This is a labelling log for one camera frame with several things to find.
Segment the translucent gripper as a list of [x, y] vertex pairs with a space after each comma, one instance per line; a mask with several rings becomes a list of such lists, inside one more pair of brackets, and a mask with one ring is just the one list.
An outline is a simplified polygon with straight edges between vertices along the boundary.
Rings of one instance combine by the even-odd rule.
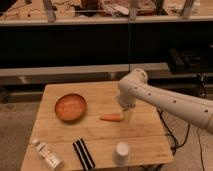
[[125, 106], [122, 108], [123, 120], [129, 123], [134, 113], [135, 106]]

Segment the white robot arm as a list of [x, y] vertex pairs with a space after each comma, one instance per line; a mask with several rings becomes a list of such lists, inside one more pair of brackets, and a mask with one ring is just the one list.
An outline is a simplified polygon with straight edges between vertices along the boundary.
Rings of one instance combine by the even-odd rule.
[[142, 100], [213, 134], [213, 101], [160, 89], [147, 84], [148, 75], [136, 68], [118, 82], [118, 103], [128, 110]]

